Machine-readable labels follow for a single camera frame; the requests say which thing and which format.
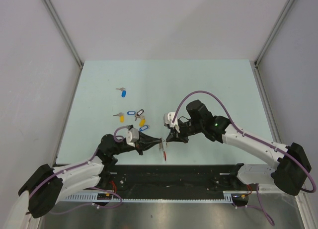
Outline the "red-handled metal key organizer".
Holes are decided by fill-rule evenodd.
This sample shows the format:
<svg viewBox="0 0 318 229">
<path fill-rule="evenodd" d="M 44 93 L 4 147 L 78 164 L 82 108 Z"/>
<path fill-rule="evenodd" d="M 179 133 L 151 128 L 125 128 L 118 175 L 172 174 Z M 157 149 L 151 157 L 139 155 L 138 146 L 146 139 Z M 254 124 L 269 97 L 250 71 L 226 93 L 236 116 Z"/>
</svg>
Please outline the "red-handled metal key organizer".
<svg viewBox="0 0 318 229">
<path fill-rule="evenodd" d="M 161 140 L 161 142 L 159 143 L 159 151 L 162 152 L 163 160 L 167 161 L 167 155 L 166 155 L 163 144 L 164 144 L 164 140 Z"/>
</svg>

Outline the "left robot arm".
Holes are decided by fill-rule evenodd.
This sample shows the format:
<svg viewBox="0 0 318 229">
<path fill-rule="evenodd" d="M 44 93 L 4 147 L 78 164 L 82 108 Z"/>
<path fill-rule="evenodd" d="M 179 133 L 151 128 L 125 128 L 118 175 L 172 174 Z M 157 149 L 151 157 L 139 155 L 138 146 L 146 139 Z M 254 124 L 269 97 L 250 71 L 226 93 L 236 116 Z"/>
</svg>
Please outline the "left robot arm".
<svg viewBox="0 0 318 229">
<path fill-rule="evenodd" d="M 29 193 L 27 212 L 35 219 L 40 218 L 69 195 L 95 186 L 106 188 L 110 183 L 107 173 L 118 161 L 116 155 L 131 151 L 143 155 L 161 142 L 161 138 L 142 132 L 129 133 L 121 141 L 111 134 L 104 135 L 91 158 L 59 167 L 44 164 L 23 184 L 18 194 Z"/>
</svg>

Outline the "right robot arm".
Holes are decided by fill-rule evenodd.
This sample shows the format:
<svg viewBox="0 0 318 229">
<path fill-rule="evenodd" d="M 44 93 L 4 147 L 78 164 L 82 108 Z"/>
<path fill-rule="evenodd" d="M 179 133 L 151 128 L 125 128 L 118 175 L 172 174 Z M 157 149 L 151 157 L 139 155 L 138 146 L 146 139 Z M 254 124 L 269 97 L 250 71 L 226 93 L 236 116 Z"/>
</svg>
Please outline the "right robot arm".
<svg viewBox="0 0 318 229">
<path fill-rule="evenodd" d="M 200 101 L 187 104 L 190 118 L 186 122 L 176 119 L 174 112 L 164 115 L 163 122 L 170 133 L 167 142 L 188 143 L 189 136 L 202 133 L 212 142 L 237 147 L 266 163 L 244 165 L 229 177 L 229 184 L 241 190 L 247 184 L 272 184 L 281 191 L 296 196 L 303 190 L 311 165 L 304 148 L 297 144 L 279 144 L 258 138 L 250 132 L 235 127 L 230 119 L 214 116 Z"/>
</svg>

